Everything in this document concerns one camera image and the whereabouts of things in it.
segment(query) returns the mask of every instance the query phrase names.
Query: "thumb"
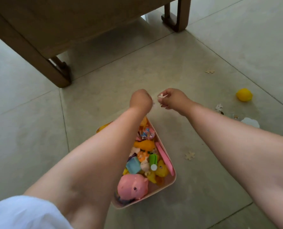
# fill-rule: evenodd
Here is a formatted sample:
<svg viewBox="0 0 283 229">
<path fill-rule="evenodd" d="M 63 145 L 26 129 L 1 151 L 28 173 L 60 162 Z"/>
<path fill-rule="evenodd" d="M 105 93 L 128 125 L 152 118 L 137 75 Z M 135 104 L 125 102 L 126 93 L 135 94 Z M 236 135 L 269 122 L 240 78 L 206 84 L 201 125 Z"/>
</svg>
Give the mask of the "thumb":
<svg viewBox="0 0 283 229">
<path fill-rule="evenodd" d="M 158 98 L 157 100 L 162 105 L 169 105 L 169 98 L 167 96 L 165 98 Z"/>
</svg>

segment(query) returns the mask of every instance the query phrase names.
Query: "wooden frame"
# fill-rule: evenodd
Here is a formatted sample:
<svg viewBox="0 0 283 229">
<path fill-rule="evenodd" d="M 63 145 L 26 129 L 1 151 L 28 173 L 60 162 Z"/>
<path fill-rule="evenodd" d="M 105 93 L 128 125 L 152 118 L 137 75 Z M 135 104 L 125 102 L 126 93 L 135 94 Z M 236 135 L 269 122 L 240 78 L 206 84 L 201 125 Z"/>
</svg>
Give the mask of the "wooden frame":
<svg viewBox="0 0 283 229">
<path fill-rule="evenodd" d="M 191 0 L 178 0 L 176 20 L 170 15 L 172 1 L 0 0 L 0 39 L 63 88 L 71 84 L 70 72 L 56 55 L 163 5 L 163 22 L 182 31 L 188 24 Z"/>
</svg>

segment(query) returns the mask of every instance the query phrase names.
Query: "tile floor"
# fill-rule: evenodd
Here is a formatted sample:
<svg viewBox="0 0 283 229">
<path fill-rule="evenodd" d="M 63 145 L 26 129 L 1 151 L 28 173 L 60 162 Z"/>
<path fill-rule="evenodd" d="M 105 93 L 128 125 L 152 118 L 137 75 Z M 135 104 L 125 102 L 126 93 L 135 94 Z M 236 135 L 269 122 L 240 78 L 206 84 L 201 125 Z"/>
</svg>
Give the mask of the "tile floor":
<svg viewBox="0 0 283 229">
<path fill-rule="evenodd" d="M 163 25 L 160 10 L 59 55 L 73 72 L 64 89 L 0 40 L 0 200 L 24 192 L 120 115 L 138 88 L 153 97 L 180 88 L 209 108 L 221 103 L 226 115 L 283 134 L 283 0 L 192 0 L 190 33 L 179 34 Z M 209 68 L 216 72 L 204 73 Z M 243 87 L 252 102 L 234 97 Z M 111 207 L 105 228 L 275 228 L 186 119 L 158 104 L 148 117 L 177 181 L 128 209 Z M 187 150 L 196 153 L 191 162 Z"/>
</svg>

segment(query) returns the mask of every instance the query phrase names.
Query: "pink plastic stick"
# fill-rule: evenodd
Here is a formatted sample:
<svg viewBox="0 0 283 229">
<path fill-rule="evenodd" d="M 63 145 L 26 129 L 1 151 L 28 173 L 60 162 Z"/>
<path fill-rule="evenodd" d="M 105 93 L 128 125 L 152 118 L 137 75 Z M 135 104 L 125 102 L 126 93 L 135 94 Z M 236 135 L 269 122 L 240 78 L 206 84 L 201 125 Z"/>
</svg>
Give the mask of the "pink plastic stick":
<svg viewBox="0 0 283 229">
<path fill-rule="evenodd" d="M 162 159 L 165 162 L 167 168 L 169 169 L 169 172 L 171 173 L 172 176 L 174 176 L 174 172 L 173 172 L 173 167 L 172 167 L 171 161 L 167 157 L 165 151 L 162 149 L 162 147 L 160 146 L 159 142 L 155 142 L 155 145 L 156 145 L 160 155 L 162 156 Z"/>
</svg>

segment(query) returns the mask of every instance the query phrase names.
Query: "plastic container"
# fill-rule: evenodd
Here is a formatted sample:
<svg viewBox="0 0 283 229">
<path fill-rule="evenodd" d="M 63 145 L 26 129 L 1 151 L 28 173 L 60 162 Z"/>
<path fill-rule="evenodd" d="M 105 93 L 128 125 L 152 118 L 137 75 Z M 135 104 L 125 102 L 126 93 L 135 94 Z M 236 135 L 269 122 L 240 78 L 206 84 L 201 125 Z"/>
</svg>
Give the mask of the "plastic container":
<svg viewBox="0 0 283 229">
<path fill-rule="evenodd" d="M 151 122 L 149 121 L 149 119 L 148 119 L 148 124 L 155 130 L 155 128 L 153 127 L 153 125 L 151 124 Z M 156 137 L 155 137 L 155 140 L 154 140 L 154 141 L 155 141 L 155 142 L 159 142 L 159 144 L 161 145 L 162 149 L 165 151 L 167 157 L 169 158 L 169 160 L 170 160 L 170 162 L 171 162 L 171 164 L 172 164 L 172 161 L 171 161 L 171 159 L 170 159 L 170 157 L 169 157 L 169 155 L 168 155 L 168 153 L 167 153 L 167 151 L 166 151 L 164 145 L 162 144 L 162 141 L 160 140 L 159 135 L 157 134 L 157 131 L 156 131 L 156 130 L 155 130 L 155 135 L 156 135 Z M 130 205 L 136 204 L 136 203 L 138 203 L 138 202 L 140 202 L 140 201 L 142 201 L 142 200 L 144 200 L 144 199 L 146 199 L 146 198 L 148 198 L 148 197 L 150 197 L 150 196 L 152 196 L 152 195 L 154 195 L 154 194 L 160 192 L 161 190 L 165 189 L 166 187 L 172 185 L 172 184 L 175 182 L 176 178 L 177 178 L 177 173 L 176 173 L 176 171 L 175 171 L 175 169 L 174 169 L 173 164 L 172 164 L 172 167 L 173 167 L 173 170 L 174 170 L 174 175 L 172 176 L 172 175 L 169 173 L 169 174 L 164 178 L 164 179 L 165 179 L 165 180 L 164 180 L 164 184 L 162 184 L 162 185 L 160 185 L 160 186 L 159 186 L 159 185 L 156 185 L 156 184 L 154 184 L 154 183 L 152 183 L 152 182 L 149 182 L 149 185 L 148 185 L 148 193 L 147 193 L 147 195 L 145 195 L 145 196 L 144 196 L 143 198 L 141 198 L 140 200 L 135 200 L 134 202 L 132 202 L 132 203 L 130 203 L 130 204 L 122 205 L 122 204 L 120 204 L 120 203 L 116 200 L 116 198 L 113 196 L 112 201 L 111 201 L 111 202 L 112 202 L 112 205 L 113 205 L 116 209 L 123 209 L 123 208 L 126 208 L 126 207 L 130 206 Z"/>
</svg>

